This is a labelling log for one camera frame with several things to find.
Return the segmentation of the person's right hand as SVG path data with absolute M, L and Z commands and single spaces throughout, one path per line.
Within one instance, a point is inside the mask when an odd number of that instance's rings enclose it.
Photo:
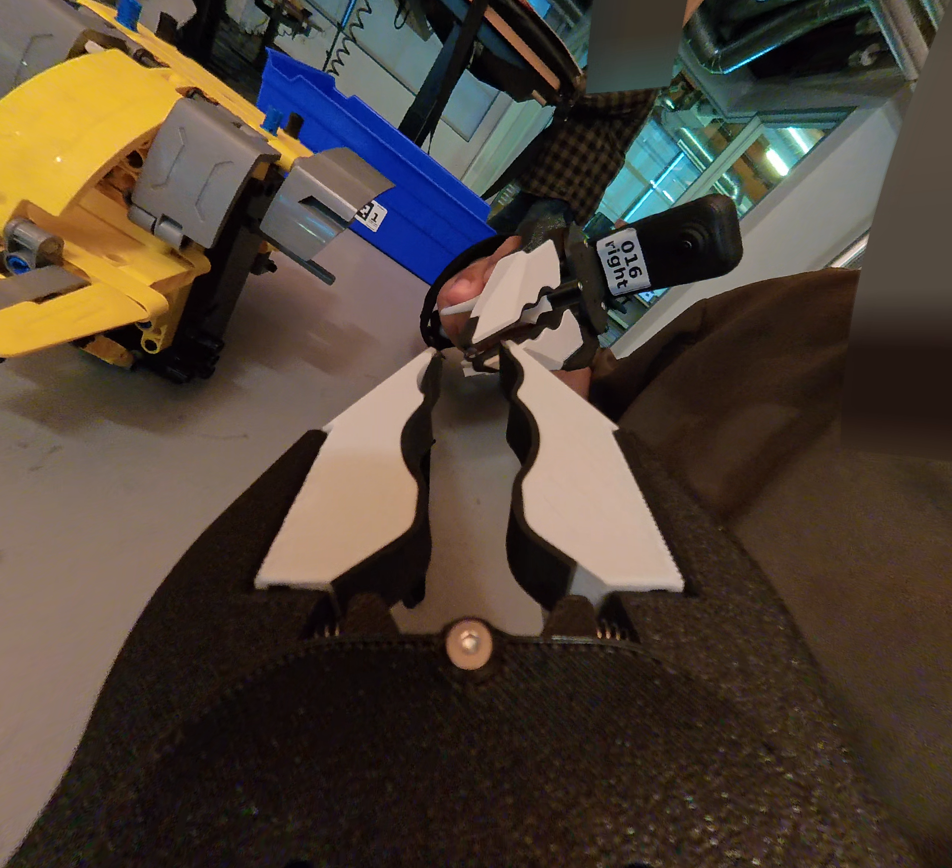
M 478 298 L 496 265 L 505 256 L 522 248 L 522 238 L 516 235 L 506 238 L 493 254 L 472 261 L 462 271 L 448 279 L 436 297 L 436 310 L 446 337 L 457 337 L 469 319 L 469 312 L 446 314 L 446 308 L 455 308 Z

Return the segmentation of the blue plastic storage bin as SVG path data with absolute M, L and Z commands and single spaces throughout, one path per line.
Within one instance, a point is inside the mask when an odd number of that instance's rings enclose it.
M 489 206 L 333 76 L 268 50 L 257 106 L 303 119 L 299 139 L 317 154 L 348 148 L 393 182 L 350 229 L 431 285 L 470 246 L 492 235 Z

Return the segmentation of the yellow toy brick vehicle model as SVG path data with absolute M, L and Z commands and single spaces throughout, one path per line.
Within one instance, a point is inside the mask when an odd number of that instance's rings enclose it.
M 2 4 L 2 360 L 72 345 L 210 376 L 249 276 L 316 255 L 393 182 L 312 154 L 94 0 Z

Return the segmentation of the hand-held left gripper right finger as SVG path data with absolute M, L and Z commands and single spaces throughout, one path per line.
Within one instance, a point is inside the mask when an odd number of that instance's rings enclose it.
M 631 470 L 619 428 L 515 344 L 501 351 L 513 482 L 506 557 L 541 609 L 601 610 L 616 593 L 683 594 L 685 578 Z

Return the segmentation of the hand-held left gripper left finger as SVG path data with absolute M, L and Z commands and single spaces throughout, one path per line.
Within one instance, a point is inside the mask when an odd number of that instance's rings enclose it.
M 442 357 L 427 350 L 323 428 L 324 440 L 255 588 L 329 594 L 335 612 L 375 593 L 415 606 L 432 542 L 429 453 Z

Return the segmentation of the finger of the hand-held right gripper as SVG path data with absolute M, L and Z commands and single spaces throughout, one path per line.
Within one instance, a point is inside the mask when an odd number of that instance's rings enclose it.
M 571 308 L 543 313 L 528 328 L 524 336 L 507 340 L 507 350 L 519 350 L 550 372 L 580 368 L 567 362 L 577 354 L 584 360 L 590 352 L 593 337 L 581 327 Z
M 527 309 L 542 305 L 542 314 L 554 311 L 549 294 L 562 284 L 559 254 L 554 243 L 514 252 L 496 265 L 482 294 L 470 305 L 466 355 L 489 354 L 510 338 L 524 336 L 534 319 L 523 321 Z

